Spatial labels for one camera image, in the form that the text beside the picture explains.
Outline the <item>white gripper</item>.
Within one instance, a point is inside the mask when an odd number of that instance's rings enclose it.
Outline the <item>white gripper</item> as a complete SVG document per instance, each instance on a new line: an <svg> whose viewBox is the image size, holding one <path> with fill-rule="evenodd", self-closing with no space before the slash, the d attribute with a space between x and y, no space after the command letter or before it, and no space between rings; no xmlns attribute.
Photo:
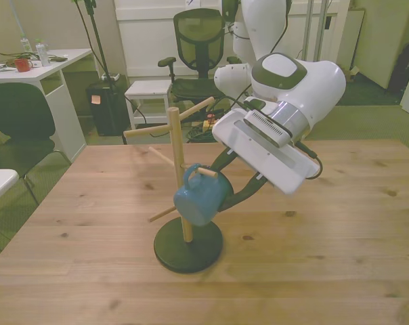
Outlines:
<svg viewBox="0 0 409 325"><path fill-rule="evenodd" d="M267 182L285 194L292 194L319 171L319 165L297 149L290 145L277 148L254 131L244 122L245 115L243 109L234 109L213 127L213 137L228 148L214 160L210 170L222 171L239 156L261 175L254 175L241 191L228 195L219 213L247 200Z"/></svg>

